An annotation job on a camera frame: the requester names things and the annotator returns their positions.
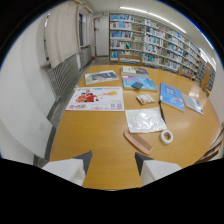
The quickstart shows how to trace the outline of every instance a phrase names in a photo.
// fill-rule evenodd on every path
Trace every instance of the window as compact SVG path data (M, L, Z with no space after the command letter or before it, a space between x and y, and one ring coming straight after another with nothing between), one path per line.
M83 39L82 39L82 15L79 14L79 40L80 40L80 46L83 45Z

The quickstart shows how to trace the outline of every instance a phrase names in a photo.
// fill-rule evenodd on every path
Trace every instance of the radiator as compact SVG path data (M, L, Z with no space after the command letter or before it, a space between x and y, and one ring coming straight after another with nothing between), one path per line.
M80 52L81 67L85 66L90 61L91 58L92 58L91 47L89 45L81 47Z
M66 93L70 93L81 77L76 55L66 59L55 68L47 69L47 74L56 99L63 97Z

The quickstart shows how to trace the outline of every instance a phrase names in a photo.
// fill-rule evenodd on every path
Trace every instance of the ceiling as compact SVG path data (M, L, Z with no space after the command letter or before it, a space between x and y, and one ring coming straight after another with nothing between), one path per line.
M126 6L146 10L165 19L168 19L170 22L175 23L186 31L186 33L184 34L180 30L176 29L178 32L184 34L188 39L190 39L198 48L201 48L210 59L210 63L213 65L213 67L215 67L212 58L215 58L216 53L210 47L206 39L202 36L201 32L184 15L171 8L170 6L165 5L164 3L155 0L82 0L82 2L84 4L87 4L95 13L129 12L152 19L154 18L167 24L165 21L160 20L156 17L152 17L149 14L119 8L120 6Z

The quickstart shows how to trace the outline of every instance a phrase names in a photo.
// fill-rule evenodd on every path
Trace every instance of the bookshelf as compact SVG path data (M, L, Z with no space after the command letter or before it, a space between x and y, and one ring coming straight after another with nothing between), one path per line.
M177 73L180 69L197 77L200 50L173 27L149 17L110 12L109 64L119 54L142 57L143 66Z
M215 73L212 65L201 57L195 81L200 86L201 80L204 80L207 83L206 88L211 91L215 81Z

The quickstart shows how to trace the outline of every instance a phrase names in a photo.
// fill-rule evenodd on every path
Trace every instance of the tape roll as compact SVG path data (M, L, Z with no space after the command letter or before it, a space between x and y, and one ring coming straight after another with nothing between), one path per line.
M168 130L163 131L160 135L160 140L161 140L162 143L164 143L166 145L170 144L173 141L172 132L170 132Z

